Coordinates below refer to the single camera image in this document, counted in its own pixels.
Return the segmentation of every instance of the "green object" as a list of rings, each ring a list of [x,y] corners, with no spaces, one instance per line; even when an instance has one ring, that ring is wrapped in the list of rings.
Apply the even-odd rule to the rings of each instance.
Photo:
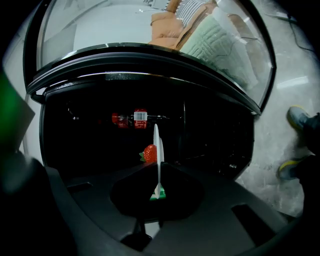
[[[167,196],[166,196],[165,189],[164,189],[164,188],[162,187],[162,185],[161,185],[159,198],[158,198],[158,199],[156,198],[156,193],[155,193],[155,191],[153,191],[153,194],[152,194],[152,196],[150,197],[150,201],[165,199],[166,197],[167,197]]]
[[[145,157],[144,157],[144,153],[143,153],[143,152],[142,152],[142,153],[139,153],[139,156],[141,157],[141,158],[140,158],[140,161],[146,162],[146,159],[145,159]]]
[[[15,152],[35,113],[0,71],[0,149]]]

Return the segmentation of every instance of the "blanket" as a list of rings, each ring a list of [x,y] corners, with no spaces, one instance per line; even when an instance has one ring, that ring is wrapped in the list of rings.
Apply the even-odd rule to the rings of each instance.
[[[246,40],[230,34],[212,15],[208,15],[180,51],[225,74],[247,91],[258,81],[245,47],[235,47],[236,44],[246,43]]]

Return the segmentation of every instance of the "gray shoe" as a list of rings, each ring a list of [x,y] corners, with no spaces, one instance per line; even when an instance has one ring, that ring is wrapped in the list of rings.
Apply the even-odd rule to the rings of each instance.
[[[303,130],[309,114],[299,105],[293,105],[288,110],[288,121],[296,129]]]

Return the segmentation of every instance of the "small green base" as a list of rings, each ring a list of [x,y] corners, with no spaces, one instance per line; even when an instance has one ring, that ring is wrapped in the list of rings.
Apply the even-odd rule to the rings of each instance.
[[[152,196],[150,197],[150,201],[155,201],[155,200],[160,200],[160,199],[165,199],[166,198],[166,192],[162,185],[160,186],[160,196],[159,198],[156,198],[156,193],[153,191]]]

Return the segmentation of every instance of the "sofa cushion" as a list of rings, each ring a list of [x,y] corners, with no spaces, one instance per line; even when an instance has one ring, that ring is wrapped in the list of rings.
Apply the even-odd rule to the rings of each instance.
[[[175,50],[180,51],[182,46],[196,30],[200,22],[209,14],[211,14],[216,6],[217,5],[215,3],[206,3],[200,6],[200,8],[193,15],[188,25],[183,29],[182,33],[178,37],[176,44],[173,47]]]
[[[156,20],[152,23],[152,40],[157,38],[178,38],[184,30],[182,21],[176,18]]]
[[[153,39],[152,41],[149,42],[149,44],[172,49],[176,44],[176,41],[177,41],[177,38],[175,37],[161,37],[161,38]]]
[[[175,19],[176,15],[173,12],[158,12],[151,15],[151,26],[152,23],[158,20],[164,20],[164,19]]]

